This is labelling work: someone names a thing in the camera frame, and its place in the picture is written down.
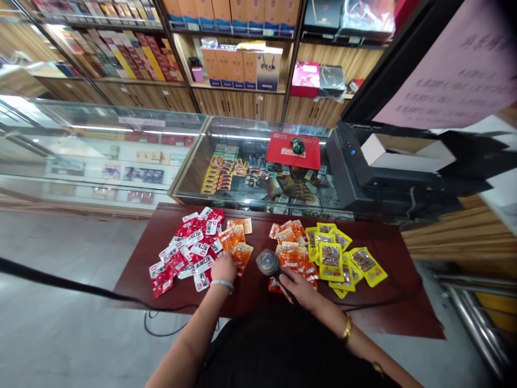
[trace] silver bracelet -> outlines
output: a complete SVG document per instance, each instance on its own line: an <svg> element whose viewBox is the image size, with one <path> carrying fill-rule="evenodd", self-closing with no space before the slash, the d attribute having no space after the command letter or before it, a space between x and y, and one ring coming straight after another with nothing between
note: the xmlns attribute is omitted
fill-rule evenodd
<svg viewBox="0 0 517 388"><path fill-rule="evenodd" d="M228 287L228 289L230 290L230 295L233 294L233 291L235 291L235 288L233 288L233 284L231 284L227 280L215 279L215 280L212 280L212 283L210 283L210 286L212 286L214 284L220 284L222 286Z"/></svg>

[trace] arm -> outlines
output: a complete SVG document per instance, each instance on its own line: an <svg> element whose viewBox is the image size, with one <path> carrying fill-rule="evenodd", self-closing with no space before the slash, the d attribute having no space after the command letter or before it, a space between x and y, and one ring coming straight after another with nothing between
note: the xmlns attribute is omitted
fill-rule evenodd
<svg viewBox="0 0 517 388"><path fill-rule="evenodd" d="M225 252L212 267L212 278L233 283L236 272L232 256ZM208 289L201 305L152 374L146 388L194 386L214 334L219 310L229 294L230 290L223 285Z"/></svg>
<svg viewBox="0 0 517 388"><path fill-rule="evenodd" d="M289 273L291 279L280 275L280 282L292 292L302 307L310 311L338 338L342 338L347 325L346 315L334 303L314 290L303 276L286 268L283 270ZM401 387L422 388L417 380L353 323L346 346L357 357L379 363L384 372Z"/></svg>

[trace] pink paper sign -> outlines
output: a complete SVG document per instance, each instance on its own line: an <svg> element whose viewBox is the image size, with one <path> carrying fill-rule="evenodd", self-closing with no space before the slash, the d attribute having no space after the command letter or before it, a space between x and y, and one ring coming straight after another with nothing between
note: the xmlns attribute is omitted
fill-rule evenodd
<svg viewBox="0 0 517 388"><path fill-rule="evenodd" d="M464 128L517 99L510 28L491 0L465 0L374 121L419 129Z"/></svg>

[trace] hand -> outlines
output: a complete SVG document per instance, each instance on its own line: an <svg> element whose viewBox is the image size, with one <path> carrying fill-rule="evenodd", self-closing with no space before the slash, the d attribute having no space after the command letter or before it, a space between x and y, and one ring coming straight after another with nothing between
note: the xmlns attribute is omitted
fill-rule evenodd
<svg viewBox="0 0 517 388"><path fill-rule="evenodd" d="M213 280L226 280L233 284L237 275L237 264L233 262L232 255L225 252L218 258L212 267Z"/></svg>
<svg viewBox="0 0 517 388"><path fill-rule="evenodd" d="M312 285L307 281L307 279L299 273L287 268L282 268L282 270L285 271L289 277L284 274L280 275L280 282L287 290L291 291L300 306L311 313L314 313L318 305L321 304L321 299L324 298L314 288L312 288ZM281 286L281 289L289 302L292 303L292 300L285 292L284 287Z"/></svg>

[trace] red mouse pad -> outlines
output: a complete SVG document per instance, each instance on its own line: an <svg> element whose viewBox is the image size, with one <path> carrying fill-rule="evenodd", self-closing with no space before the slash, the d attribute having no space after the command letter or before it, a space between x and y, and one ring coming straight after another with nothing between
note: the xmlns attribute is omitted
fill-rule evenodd
<svg viewBox="0 0 517 388"><path fill-rule="evenodd" d="M305 151L302 154L295 154L292 151L291 140L294 138L303 141ZM266 161L319 170L322 167L319 139L317 137L273 132L271 133Z"/></svg>

